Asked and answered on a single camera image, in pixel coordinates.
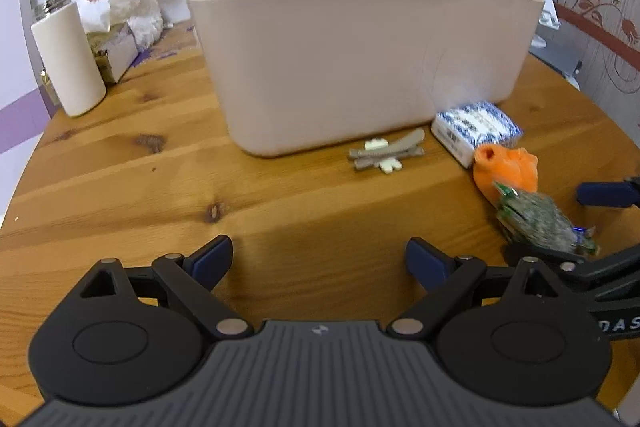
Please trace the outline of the taupe hair clips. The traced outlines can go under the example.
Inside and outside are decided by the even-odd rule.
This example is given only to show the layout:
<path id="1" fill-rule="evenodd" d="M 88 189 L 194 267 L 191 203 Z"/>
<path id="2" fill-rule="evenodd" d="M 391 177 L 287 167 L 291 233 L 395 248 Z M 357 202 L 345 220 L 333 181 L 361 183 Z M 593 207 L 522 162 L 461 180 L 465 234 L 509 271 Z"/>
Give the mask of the taupe hair clips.
<path id="1" fill-rule="evenodd" d="M 378 168 L 384 173 L 392 173 L 402 168 L 401 159 L 421 157 L 424 155 L 422 142 L 425 131 L 421 128 L 411 131 L 402 138 L 386 142 L 375 139 L 364 143 L 360 150 L 352 148 L 348 159 L 357 171 Z"/>

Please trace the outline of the orange cloth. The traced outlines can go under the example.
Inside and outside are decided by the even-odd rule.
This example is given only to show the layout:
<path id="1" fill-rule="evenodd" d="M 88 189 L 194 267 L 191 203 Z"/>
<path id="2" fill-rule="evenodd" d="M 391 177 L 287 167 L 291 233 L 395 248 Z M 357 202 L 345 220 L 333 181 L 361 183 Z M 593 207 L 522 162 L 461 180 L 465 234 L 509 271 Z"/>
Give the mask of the orange cloth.
<path id="1" fill-rule="evenodd" d="M 538 190 L 538 158 L 523 147 L 482 144 L 474 152 L 473 180 L 478 191 L 497 207 L 500 194 L 495 183 L 526 192 Z"/>

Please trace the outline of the blue white tissue pack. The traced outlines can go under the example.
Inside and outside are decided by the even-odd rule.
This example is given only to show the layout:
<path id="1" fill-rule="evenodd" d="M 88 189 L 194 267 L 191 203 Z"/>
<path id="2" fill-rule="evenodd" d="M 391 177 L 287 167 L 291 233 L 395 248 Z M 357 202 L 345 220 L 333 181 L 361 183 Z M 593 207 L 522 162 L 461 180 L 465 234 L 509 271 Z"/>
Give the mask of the blue white tissue pack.
<path id="1" fill-rule="evenodd" d="M 463 168 L 472 166 L 480 145 L 514 147 L 523 135 L 508 115 L 486 101 L 437 113 L 431 132 Z"/>

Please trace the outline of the grey laptop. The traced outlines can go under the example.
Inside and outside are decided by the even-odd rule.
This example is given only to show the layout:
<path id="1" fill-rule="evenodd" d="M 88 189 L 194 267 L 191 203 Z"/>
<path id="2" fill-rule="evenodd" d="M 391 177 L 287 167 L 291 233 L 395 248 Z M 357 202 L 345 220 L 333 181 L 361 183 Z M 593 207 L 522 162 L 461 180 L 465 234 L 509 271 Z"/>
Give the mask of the grey laptop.
<path id="1" fill-rule="evenodd" d="M 576 90 L 580 90 L 577 77 L 582 70 L 582 60 L 575 50 L 547 41 L 545 46 L 533 42 L 529 53 L 560 74 Z"/>

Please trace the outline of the purple white headboard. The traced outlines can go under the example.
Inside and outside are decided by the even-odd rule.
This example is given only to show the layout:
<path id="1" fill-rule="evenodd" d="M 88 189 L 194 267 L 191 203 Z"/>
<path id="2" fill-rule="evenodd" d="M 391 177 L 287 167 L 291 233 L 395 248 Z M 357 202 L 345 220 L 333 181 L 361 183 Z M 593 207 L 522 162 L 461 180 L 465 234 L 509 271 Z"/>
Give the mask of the purple white headboard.
<path id="1" fill-rule="evenodd" d="M 43 132 L 56 111 L 40 79 L 43 64 L 33 22 L 32 0 L 1 0 L 2 152 Z"/>

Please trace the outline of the tissue box with tissue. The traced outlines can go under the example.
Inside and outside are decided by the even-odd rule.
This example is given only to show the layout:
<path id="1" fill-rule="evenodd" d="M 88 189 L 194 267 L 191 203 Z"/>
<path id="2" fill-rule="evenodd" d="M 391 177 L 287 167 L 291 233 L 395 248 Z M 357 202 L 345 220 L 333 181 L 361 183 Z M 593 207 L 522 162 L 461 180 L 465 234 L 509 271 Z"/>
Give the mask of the tissue box with tissue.
<path id="1" fill-rule="evenodd" d="M 127 23 L 114 25 L 109 32 L 89 32 L 87 40 L 105 84 L 117 84 L 139 54 Z"/>

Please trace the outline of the beige plastic storage basket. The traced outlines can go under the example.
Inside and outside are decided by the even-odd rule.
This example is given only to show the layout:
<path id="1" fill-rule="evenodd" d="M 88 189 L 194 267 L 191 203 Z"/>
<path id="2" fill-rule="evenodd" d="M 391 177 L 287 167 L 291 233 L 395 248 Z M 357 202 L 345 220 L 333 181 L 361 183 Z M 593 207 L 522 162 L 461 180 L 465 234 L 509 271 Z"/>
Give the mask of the beige plastic storage basket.
<path id="1" fill-rule="evenodd" d="M 542 0 L 186 0 L 232 141 L 276 157 L 511 95 Z"/>

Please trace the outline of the cream thermos bottle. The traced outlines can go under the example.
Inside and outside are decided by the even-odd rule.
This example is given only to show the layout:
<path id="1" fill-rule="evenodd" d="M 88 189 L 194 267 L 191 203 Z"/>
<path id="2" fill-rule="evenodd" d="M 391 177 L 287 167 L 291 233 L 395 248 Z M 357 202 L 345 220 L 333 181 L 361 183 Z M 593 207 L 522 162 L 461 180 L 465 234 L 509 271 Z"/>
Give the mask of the cream thermos bottle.
<path id="1" fill-rule="evenodd" d="M 46 0 L 34 9 L 32 24 L 42 64 L 70 117 L 88 113 L 106 95 L 78 7 L 73 0 Z"/>

